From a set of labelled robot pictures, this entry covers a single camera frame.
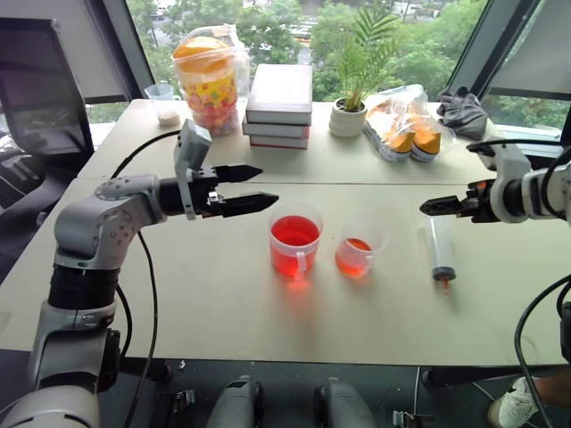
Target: snack package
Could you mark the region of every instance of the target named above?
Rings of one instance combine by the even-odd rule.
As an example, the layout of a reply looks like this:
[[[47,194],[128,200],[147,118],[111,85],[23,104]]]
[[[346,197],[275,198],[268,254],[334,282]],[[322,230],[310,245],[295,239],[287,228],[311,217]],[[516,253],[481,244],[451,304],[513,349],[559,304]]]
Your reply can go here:
[[[365,101],[368,113],[364,132],[383,159],[401,162],[410,156],[429,162],[454,143],[454,133],[428,113],[427,102],[421,85],[389,89]]]
[[[238,40],[236,27],[201,27],[188,33],[172,55],[180,90],[193,120],[212,136],[239,128],[236,101],[246,97],[250,58]]]

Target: robotic arm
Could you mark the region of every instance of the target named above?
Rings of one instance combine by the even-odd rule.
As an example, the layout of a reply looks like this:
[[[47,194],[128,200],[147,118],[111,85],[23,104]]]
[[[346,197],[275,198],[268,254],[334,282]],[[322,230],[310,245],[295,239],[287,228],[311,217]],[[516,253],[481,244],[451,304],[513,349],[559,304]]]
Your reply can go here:
[[[187,120],[175,150],[177,178],[114,178],[60,213],[51,288],[29,363],[34,391],[1,428],[99,426],[96,394],[110,388],[119,372],[120,335],[109,326],[120,267],[142,227],[183,213],[189,219],[238,216],[277,201],[268,193],[230,199],[218,194],[218,183],[245,181],[261,169],[201,168],[209,147],[208,132]]]
[[[554,218],[555,213],[571,224],[571,162],[551,174],[549,169],[532,170],[526,156],[510,142],[471,144],[468,149],[496,171],[497,178],[470,183],[462,201],[456,196],[428,200],[420,206],[423,213],[471,217],[473,223],[521,223]],[[571,302],[563,304],[560,330],[561,353],[571,363]]]

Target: gray glove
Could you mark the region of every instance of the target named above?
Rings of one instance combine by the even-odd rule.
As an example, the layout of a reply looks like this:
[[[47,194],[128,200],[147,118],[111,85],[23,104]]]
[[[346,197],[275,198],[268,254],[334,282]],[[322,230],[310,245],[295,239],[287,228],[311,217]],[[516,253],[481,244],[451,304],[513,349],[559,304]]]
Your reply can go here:
[[[439,119],[440,123],[453,129],[459,136],[476,141],[482,139],[488,115],[477,97],[465,86],[459,88],[455,95],[445,90],[440,94],[439,101],[441,104],[436,112],[443,116]]]

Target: plastic beaker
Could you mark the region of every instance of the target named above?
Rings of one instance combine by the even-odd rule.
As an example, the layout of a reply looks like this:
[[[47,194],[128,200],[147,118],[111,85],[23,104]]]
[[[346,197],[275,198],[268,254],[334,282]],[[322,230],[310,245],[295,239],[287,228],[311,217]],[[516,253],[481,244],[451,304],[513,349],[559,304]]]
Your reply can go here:
[[[287,204],[269,219],[269,251],[275,270],[301,278],[313,266],[323,219],[308,205]]]
[[[194,122],[212,136],[235,132],[236,50],[214,37],[191,37],[177,47],[173,60]]]
[[[388,236],[378,225],[378,218],[356,216],[343,229],[335,251],[335,263],[351,278],[361,278],[370,269],[371,260],[388,243]]]
[[[145,88],[145,94],[153,102],[154,111],[157,113],[157,119],[166,127],[177,125],[180,117],[172,103],[168,101],[180,100],[178,95],[174,95],[174,87],[168,83],[157,83]]]

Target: red liquid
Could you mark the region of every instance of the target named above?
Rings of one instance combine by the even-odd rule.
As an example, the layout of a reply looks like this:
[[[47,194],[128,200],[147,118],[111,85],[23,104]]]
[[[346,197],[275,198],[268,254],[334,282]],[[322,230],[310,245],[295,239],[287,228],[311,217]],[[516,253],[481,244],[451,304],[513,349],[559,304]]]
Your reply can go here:
[[[318,227],[309,219],[301,216],[283,217],[271,227],[271,233],[281,243],[295,247],[307,245],[319,238]],[[269,246],[271,261],[274,268],[281,274],[295,276],[300,270],[297,257],[290,257],[274,245]],[[310,270],[315,260],[317,248],[311,253],[305,254],[306,270]]]
[[[362,251],[371,251],[371,247],[365,241],[348,238],[339,245],[335,252],[335,262],[339,270],[347,276],[360,278],[368,271],[367,258],[364,254],[354,251],[352,247]]]

